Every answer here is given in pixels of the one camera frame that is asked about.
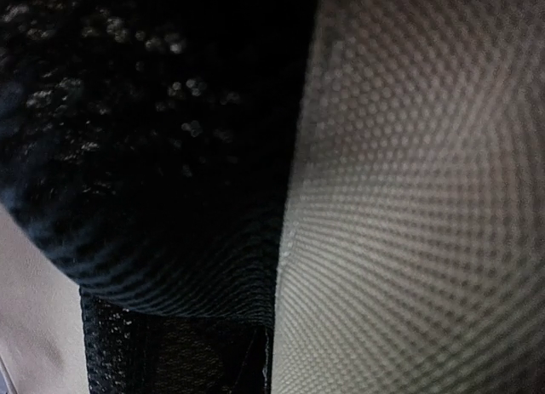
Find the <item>beige fabric pet tent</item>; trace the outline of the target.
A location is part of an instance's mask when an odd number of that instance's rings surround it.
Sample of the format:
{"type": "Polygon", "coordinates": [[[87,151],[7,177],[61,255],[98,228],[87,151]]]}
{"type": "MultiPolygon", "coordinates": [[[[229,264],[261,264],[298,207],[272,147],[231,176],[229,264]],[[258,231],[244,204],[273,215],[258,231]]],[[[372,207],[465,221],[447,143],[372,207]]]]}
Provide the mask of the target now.
{"type": "Polygon", "coordinates": [[[1,0],[1,204],[91,393],[541,393],[544,0],[1,0]]]}

